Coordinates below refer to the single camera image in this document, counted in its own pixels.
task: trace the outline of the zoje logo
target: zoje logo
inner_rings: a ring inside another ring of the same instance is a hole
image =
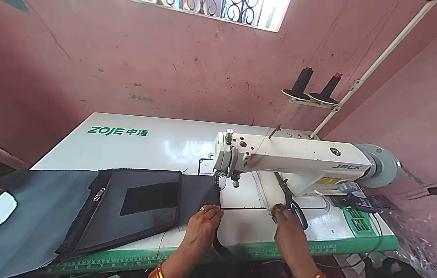
[[[338,164],[336,167],[333,168],[359,170],[361,167],[362,166],[357,166],[357,165]]]
[[[114,135],[122,135],[126,129],[123,128],[109,128],[109,127],[92,127],[87,133],[100,133],[104,134],[105,136],[109,136],[111,134]],[[137,136],[147,136],[148,130],[146,129],[128,129],[126,130],[126,133],[129,135],[137,135]]]

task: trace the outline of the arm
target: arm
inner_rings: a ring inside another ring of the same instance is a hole
[[[271,212],[273,221],[278,225],[275,241],[294,277],[316,278],[321,272],[311,257],[299,219],[282,204],[275,205]]]
[[[215,238],[223,210],[220,206],[205,205],[189,219],[186,235],[177,250],[161,265],[165,278],[185,278],[200,262]],[[155,269],[148,277],[160,278]]]

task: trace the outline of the window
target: window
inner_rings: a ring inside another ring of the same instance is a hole
[[[290,0],[132,0],[277,32]]]

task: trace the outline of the green table edge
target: green table edge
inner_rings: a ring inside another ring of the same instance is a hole
[[[313,256],[333,254],[365,253],[372,251],[378,244],[379,237],[344,238],[338,240],[310,241],[309,248]],[[383,236],[377,251],[396,250],[399,247],[394,235]],[[239,260],[261,261],[280,259],[280,252],[275,242],[247,243],[228,246]],[[48,266],[42,272],[48,274],[86,273],[128,271],[154,268],[168,258],[176,248],[161,250],[118,250],[104,251],[69,262]],[[203,262],[218,260],[218,254],[209,250]]]

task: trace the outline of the scissors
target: scissors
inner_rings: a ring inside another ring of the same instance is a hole
[[[285,195],[285,206],[288,208],[289,211],[296,214],[297,218],[299,218],[299,220],[301,221],[302,229],[308,229],[308,221],[306,219],[306,216],[304,216],[304,213],[302,212],[299,204],[292,199],[292,192],[290,191],[289,187],[287,187],[288,179],[282,180],[282,177],[277,172],[275,172],[275,176],[277,177],[280,188],[282,188],[282,191]]]

